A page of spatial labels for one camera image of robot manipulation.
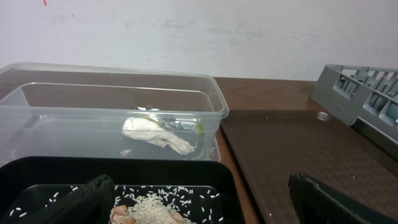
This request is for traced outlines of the blue bowl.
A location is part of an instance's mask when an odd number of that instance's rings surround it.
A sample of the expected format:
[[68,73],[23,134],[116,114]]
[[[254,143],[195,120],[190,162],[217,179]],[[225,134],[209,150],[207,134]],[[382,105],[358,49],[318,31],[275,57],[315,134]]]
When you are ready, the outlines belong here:
[[386,116],[393,120],[394,122],[397,122],[398,120],[398,106],[391,103],[386,111]]

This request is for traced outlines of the rice food leftovers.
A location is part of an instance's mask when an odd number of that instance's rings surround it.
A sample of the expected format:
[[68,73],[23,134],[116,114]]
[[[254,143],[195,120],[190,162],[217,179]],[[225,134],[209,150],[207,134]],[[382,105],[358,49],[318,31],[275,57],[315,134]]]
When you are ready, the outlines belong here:
[[[35,185],[6,207],[1,223],[17,223],[75,192],[78,185]],[[221,194],[213,187],[115,185],[106,223],[224,223]]]

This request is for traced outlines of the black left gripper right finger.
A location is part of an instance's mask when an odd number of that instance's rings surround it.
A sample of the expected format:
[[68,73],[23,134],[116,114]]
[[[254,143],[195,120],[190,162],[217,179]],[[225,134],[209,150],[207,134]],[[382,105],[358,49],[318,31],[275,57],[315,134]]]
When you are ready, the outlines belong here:
[[288,187],[301,224],[397,224],[306,173],[290,175]]

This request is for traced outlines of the green snack wrapper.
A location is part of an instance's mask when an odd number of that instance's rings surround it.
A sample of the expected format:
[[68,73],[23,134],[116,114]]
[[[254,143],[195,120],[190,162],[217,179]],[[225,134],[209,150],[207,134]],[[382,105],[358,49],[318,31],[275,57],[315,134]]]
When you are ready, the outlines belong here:
[[144,115],[145,119],[157,123],[161,128],[167,130],[179,130],[179,131],[194,131],[199,137],[205,136],[204,125],[200,118],[173,118],[165,117],[160,114],[148,114]]

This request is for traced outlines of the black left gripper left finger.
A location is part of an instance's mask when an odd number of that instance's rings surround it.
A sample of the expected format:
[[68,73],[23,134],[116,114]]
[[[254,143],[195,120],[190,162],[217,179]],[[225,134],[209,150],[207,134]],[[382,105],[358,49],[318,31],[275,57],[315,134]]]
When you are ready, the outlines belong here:
[[108,175],[100,175],[49,205],[24,218],[19,224],[103,224],[109,222],[114,205],[114,184]]

